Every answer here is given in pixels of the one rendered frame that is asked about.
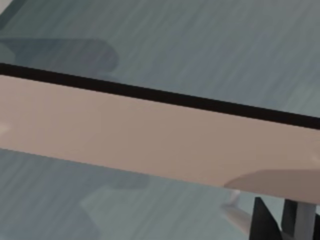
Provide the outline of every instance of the black stripe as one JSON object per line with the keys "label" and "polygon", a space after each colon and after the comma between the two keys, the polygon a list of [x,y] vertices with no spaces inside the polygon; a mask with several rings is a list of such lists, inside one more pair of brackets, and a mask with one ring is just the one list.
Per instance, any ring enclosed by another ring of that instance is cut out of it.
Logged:
{"label": "black stripe", "polygon": [[0,63],[0,75],[320,130],[320,118]]}

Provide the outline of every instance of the textured surface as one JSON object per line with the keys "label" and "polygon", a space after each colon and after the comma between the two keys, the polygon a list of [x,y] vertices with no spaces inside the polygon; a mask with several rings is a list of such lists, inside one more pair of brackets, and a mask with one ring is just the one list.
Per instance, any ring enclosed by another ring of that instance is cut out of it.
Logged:
{"label": "textured surface", "polygon": [[[317,0],[28,0],[0,37],[103,40],[119,55],[115,81],[320,116],[319,10]],[[3,43],[0,51],[1,61],[15,61]],[[60,168],[67,169],[64,177]],[[223,189],[150,177],[143,189],[99,183],[80,194],[102,171],[81,168],[1,151],[0,234],[12,240],[246,239],[219,216]],[[130,179],[122,174],[124,182]],[[282,201],[264,200],[279,219]],[[253,201],[245,194],[241,205],[250,210]]]}

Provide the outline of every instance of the floor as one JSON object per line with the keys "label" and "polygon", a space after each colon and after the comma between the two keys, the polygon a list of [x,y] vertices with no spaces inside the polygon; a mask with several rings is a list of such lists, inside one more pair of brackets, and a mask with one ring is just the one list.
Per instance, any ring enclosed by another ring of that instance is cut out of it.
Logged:
{"label": "floor", "polygon": [[[319,10],[316,0],[28,0],[0,39],[98,39],[119,58],[100,72],[108,79],[319,117]],[[0,41],[0,61],[16,58]],[[7,150],[0,173],[4,239],[247,239],[220,215],[226,189]],[[283,201],[263,199],[279,220]],[[240,203],[250,212],[253,201]]]}

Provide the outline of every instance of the metal rod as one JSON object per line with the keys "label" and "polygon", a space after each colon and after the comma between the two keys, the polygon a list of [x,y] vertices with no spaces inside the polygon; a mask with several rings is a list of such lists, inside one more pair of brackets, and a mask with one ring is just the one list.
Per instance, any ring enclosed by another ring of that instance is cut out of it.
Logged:
{"label": "metal rod", "polygon": [[311,203],[298,202],[294,239],[313,240],[317,205]]}

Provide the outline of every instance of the wooden floor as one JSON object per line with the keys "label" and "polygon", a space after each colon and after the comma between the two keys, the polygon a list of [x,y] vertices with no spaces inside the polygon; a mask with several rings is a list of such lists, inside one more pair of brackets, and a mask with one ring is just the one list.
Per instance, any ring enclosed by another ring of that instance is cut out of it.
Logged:
{"label": "wooden floor", "polygon": [[[100,39],[119,55],[115,81],[320,117],[319,11],[317,0],[28,0],[0,38]],[[1,43],[0,59],[15,60]],[[4,239],[247,239],[220,216],[225,189],[6,150],[0,173]],[[279,219],[283,201],[263,199]]]}

